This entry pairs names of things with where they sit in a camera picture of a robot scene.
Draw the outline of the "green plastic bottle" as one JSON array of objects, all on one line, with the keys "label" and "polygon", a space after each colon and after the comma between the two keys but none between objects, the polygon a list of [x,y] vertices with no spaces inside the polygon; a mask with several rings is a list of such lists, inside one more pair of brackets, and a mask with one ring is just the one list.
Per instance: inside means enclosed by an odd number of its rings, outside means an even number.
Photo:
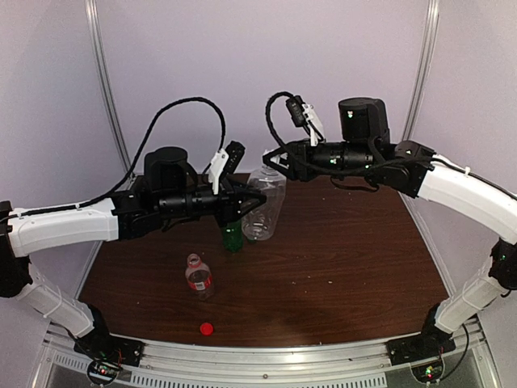
[{"label": "green plastic bottle", "polygon": [[232,253],[243,247],[242,223],[240,220],[230,222],[221,228],[223,247]]}]

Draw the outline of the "clear bottle red label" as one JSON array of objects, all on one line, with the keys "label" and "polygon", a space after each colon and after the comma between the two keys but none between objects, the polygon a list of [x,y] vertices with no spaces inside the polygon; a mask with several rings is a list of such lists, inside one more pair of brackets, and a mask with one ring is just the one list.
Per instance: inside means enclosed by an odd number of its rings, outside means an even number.
[{"label": "clear bottle red label", "polygon": [[209,266],[197,254],[187,257],[185,277],[189,288],[202,301],[214,294],[214,284]]}]

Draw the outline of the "red bottle cap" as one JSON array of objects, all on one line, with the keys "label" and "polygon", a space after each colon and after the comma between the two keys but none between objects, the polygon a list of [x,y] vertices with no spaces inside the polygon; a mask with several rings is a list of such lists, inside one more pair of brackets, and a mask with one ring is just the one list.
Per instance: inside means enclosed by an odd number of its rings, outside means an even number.
[{"label": "red bottle cap", "polygon": [[210,336],[214,332],[214,326],[211,323],[202,323],[200,325],[200,333],[204,336]]}]

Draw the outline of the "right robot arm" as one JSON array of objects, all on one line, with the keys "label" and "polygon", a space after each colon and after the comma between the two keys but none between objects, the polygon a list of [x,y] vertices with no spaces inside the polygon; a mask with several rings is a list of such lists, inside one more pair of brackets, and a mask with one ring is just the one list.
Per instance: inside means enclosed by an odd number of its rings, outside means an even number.
[{"label": "right robot arm", "polygon": [[266,103],[265,117],[278,147],[263,162],[293,181],[359,177],[370,192],[386,186],[443,205],[498,236],[477,274],[429,310],[414,350],[432,356],[465,321],[516,289],[516,195],[420,143],[393,144],[382,99],[343,99],[338,113],[343,139],[328,142],[312,105],[299,95],[276,92]]}]

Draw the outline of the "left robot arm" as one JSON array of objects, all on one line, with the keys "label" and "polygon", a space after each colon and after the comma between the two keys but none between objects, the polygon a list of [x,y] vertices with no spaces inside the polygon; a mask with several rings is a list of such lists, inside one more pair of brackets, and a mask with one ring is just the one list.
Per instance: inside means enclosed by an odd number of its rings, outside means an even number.
[{"label": "left robot arm", "polygon": [[1,203],[1,295],[24,300],[44,317],[63,326],[99,359],[116,352],[99,313],[63,293],[32,266],[30,254],[92,241],[111,242],[168,230],[175,224],[212,216],[219,226],[240,220],[265,204],[259,190],[229,179],[244,148],[232,142],[216,152],[208,184],[199,183],[187,151],[162,147],[145,156],[144,173],[126,190],[91,205],[13,209]]}]

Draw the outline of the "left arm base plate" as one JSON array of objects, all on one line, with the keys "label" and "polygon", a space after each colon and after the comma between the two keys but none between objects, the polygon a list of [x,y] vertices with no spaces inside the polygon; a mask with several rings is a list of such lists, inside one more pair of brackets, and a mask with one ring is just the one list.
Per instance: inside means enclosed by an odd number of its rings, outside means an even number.
[{"label": "left arm base plate", "polygon": [[107,337],[74,338],[74,351],[88,356],[91,360],[111,363],[115,366],[138,367],[144,350],[144,343],[116,335]]}]

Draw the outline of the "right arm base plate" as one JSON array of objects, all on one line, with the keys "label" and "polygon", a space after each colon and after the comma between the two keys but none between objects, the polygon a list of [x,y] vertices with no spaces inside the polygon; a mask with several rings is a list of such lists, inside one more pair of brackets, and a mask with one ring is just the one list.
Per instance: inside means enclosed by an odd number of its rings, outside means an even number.
[{"label": "right arm base plate", "polygon": [[392,366],[414,363],[445,352],[452,352],[456,344],[452,338],[437,339],[422,333],[398,339],[391,339],[386,343],[389,359]]}]

